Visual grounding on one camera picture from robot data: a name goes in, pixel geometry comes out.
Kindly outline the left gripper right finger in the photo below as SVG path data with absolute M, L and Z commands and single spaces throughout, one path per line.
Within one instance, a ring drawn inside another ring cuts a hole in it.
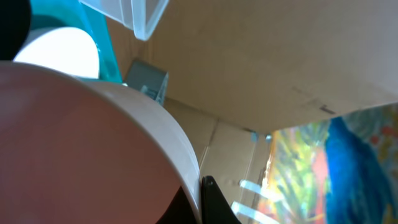
M 208 175 L 200 186 L 201 220 L 204 224 L 241 224 L 230 208 L 216 180 Z M 157 224 L 197 224 L 194 212 L 180 187 Z

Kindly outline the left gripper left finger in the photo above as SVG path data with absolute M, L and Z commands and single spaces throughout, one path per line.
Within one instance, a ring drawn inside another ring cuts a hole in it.
M 1 0 L 1 60 L 13 60 L 29 35 L 29 0 Z

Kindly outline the large white bowl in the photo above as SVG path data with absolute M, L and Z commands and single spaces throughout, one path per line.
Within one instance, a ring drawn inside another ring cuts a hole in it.
M 93 38 L 76 27 L 32 30 L 14 62 L 28 63 L 80 78 L 100 77 L 100 57 Z

